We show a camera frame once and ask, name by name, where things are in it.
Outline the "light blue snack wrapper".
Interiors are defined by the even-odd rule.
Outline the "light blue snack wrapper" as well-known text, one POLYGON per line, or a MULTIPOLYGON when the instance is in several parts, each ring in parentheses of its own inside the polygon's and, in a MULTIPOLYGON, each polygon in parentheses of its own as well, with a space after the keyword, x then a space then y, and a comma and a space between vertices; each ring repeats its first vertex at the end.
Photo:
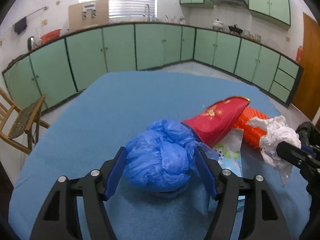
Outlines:
POLYGON ((209 159, 217 160, 222 169, 229 169, 236 176, 242 177, 240 148, 243 130, 233 128, 218 142, 212 150, 206 153, 209 159))

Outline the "blue plastic bag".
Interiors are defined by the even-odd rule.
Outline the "blue plastic bag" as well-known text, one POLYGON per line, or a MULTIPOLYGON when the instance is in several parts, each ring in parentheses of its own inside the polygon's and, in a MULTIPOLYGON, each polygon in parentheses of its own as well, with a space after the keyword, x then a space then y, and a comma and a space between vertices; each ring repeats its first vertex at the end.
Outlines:
POLYGON ((123 175, 137 188, 172 198, 187 189, 192 174, 198 174, 194 155, 198 146, 209 159, 219 159, 187 124, 157 120, 125 146, 123 175))

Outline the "dark hanging towel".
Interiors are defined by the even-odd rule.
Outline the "dark hanging towel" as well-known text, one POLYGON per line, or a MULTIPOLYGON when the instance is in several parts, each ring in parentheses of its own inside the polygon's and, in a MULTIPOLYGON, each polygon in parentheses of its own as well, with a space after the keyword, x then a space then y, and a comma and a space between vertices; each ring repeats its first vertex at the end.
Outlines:
POLYGON ((24 17, 22 19, 20 19, 18 22, 16 22, 14 25, 13 25, 13 28, 14 28, 14 32, 17 34, 17 35, 20 35, 21 32, 25 31, 25 29, 27 28, 27 18, 24 17))

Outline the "black wok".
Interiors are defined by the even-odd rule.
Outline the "black wok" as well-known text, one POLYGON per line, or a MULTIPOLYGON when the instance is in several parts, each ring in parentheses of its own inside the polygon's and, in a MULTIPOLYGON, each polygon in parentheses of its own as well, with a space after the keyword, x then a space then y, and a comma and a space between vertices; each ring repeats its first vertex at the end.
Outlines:
POLYGON ((236 24, 235 25, 229 25, 228 29, 233 34, 241 35, 243 33, 243 30, 239 28, 236 24))

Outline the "green lower kitchen cabinets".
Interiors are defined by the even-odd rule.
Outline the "green lower kitchen cabinets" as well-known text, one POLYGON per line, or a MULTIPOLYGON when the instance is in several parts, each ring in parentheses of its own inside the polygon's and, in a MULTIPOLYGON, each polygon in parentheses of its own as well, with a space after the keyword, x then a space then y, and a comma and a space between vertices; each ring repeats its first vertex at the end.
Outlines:
POLYGON ((24 108, 46 97, 50 109, 111 72, 149 70, 195 61, 257 86, 289 105, 303 68, 247 38, 166 23, 123 23, 57 38, 3 70, 12 100, 24 108))

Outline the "black trash bag bin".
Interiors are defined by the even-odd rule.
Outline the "black trash bag bin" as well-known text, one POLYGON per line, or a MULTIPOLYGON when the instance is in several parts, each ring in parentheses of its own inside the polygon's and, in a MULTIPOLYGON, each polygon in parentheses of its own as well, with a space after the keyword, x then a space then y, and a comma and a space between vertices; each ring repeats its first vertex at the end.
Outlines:
POLYGON ((320 146, 319 130, 311 123, 304 122, 296 129, 299 139, 303 145, 306 146, 320 146))

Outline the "red fire extinguisher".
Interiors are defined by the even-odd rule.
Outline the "red fire extinguisher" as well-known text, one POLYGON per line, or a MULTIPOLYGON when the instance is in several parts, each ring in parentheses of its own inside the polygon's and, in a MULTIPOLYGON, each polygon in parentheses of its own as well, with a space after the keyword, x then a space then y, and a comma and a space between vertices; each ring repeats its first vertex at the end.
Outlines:
POLYGON ((303 53, 303 47, 299 46, 297 49, 297 54, 296 54, 296 62, 300 63, 301 58, 302 58, 302 53, 303 53))

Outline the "red paper cone box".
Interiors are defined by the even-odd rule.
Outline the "red paper cone box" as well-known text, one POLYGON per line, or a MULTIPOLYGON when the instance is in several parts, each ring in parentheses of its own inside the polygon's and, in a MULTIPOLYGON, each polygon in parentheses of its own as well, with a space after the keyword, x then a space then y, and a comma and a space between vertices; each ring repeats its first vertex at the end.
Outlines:
POLYGON ((203 143, 213 147, 229 133, 249 103, 246 97, 231 96, 182 123, 190 127, 203 143))

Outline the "wall towel bar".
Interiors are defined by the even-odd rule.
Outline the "wall towel bar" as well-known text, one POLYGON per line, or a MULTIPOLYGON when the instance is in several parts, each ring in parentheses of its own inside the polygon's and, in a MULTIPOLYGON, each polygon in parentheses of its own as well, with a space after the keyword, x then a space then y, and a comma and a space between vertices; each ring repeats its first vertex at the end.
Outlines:
POLYGON ((40 9, 34 10, 33 12, 29 13, 28 15, 25 16, 25 18, 28 18, 28 17, 31 16, 32 14, 35 14, 35 13, 41 11, 41 10, 46 11, 46 10, 48 10, 48 9, 49 9, 49 7, 46 5, 46 6, 44 6, 44 7, 41 7, 40 9))

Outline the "red plastic basin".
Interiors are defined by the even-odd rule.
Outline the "red plastic basin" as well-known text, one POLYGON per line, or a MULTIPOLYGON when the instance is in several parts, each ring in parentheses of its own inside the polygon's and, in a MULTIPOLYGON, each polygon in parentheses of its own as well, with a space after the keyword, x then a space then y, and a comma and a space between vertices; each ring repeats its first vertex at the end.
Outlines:
POLYGON ((48 43, 52 40, 55 40, 60 37, 62 29, 56 29, 54 31, 51 31, 49 33, 44 34, 43 36, 40 37, 40 40, 42 41, 43 44, 48 43))

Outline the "cardboard box with water purifier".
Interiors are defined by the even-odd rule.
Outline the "cardboard box with water purifier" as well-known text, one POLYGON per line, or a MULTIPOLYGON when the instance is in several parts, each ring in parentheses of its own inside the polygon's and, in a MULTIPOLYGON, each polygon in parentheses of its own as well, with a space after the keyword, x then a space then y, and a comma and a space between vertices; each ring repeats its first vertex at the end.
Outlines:
POLYGON ((97 0, 70 5, 68 26, 70 32, 105 25, 109 22, 109 0, 97 0))

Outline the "white cooking pot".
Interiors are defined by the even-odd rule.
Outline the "white cooking pot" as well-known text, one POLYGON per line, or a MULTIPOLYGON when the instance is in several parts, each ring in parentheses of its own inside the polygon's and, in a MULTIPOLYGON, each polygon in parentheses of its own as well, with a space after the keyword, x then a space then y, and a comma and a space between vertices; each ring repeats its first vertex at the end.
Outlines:
POLYGON ((219 19, 213 20, 212 26, 214 30, 223 31, 223 22, 221 22, 219 19))

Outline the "blue table mat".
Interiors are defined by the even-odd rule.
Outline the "blue table mat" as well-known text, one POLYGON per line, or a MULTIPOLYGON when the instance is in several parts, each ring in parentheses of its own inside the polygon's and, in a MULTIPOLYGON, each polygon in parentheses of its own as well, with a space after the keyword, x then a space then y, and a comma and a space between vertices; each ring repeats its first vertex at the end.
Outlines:
MULTIPOLYGON (((183 121, 235 95, 269 117, 279 115, 264 93, 242 82, 164 71, 105 74, 70 103, 33 149, 12 193, 9 224, 28 239, 57 178, 99 169, 158 119, 183 121)), ((105 206, 118 239, 203 239, 213 217, 208 202, 196 177, 172 199, 123 178, 105 206)))

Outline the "white tissue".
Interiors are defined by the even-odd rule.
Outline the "white tissue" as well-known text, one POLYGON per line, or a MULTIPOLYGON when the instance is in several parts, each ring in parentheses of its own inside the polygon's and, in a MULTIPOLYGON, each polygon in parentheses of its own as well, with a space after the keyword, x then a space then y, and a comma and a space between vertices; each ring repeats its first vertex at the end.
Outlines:
POLYGON ((270 119, 254 117, 247 124, 266 132, 266 135, 259 139, 260 153, 264 162, 278 171, 282 187, 284 187, 291 177, 293 165, 282 159, 276 149, 281 142, 287 142, 301 149, 299 135, 287 125, 286 119, 282 115, 270 119))

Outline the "orange foam net on table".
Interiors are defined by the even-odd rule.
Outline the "orange foam net on table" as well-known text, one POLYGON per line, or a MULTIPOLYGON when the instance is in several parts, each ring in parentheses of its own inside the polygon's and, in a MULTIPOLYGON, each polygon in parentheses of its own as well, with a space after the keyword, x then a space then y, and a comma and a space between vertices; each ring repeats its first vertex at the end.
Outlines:
POLYGON ((253 148, 261 151, 259 141, 262 136, 265 136, 267 134, 267 132, 259 127, 252 127, 248 124, 248 121, 255 117, 259 119, 269 119, 266 114, 258 111, 255 108, 247 106, 239 116, 233 127, 242 129, 243 139, 253 148))

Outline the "brown wooden door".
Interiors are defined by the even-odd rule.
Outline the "brown wooden door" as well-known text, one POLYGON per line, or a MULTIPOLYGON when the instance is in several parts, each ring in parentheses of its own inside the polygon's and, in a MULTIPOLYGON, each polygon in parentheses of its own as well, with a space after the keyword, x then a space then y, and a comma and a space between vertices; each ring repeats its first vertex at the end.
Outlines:
POLYGON ((319 24, 303 15, 304 38, 300 65, 303 74, 292 104, 308 119, 313 120, 319 109, 319 24))

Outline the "steel kettle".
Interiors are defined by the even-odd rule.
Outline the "steel kettle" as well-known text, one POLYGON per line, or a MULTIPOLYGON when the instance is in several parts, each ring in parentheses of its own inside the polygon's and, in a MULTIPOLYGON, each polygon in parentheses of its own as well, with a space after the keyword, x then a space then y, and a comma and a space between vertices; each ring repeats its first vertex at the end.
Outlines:
POLYGON ((27 48, 28 48, 28 51, 32 51, 33 49, 35 49, 37 47, 37 44, 36 44, 36 39, 34 36, 31 36, 28 38, 27 40, 27 48))

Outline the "wooden chair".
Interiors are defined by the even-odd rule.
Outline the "wooden chair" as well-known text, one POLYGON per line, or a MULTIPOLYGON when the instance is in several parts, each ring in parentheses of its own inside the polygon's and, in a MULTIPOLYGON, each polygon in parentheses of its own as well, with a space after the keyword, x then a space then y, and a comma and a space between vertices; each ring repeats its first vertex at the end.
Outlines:
POLYGON ((33 150, 33 145, 39 142, 40 126, 48 129, 50 124, 41 119, 42 106, 46 99, 43 94, 38 100, 22 109, 10 96, 1 88, 1 97, 9 104, 9 108, 1 103, 1 139, 19 151, 29 155, 33 150), (12 124, 8 134, 2 132, 5 124, 9 120, 13 111, 17 112, 17 117, 12 124), (16 138, 27 135, 27 146, 15 141, 16 138))

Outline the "kitchen faucet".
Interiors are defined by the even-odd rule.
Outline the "kitchen faucet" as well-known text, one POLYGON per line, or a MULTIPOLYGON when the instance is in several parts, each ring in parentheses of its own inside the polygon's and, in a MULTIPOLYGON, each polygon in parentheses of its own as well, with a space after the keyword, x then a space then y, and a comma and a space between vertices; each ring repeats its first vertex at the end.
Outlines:
POLYGON ((147 22, 150 22, 150 6, 148 4, 146 4, 144 7, 143 17, 146 18, 147 22))

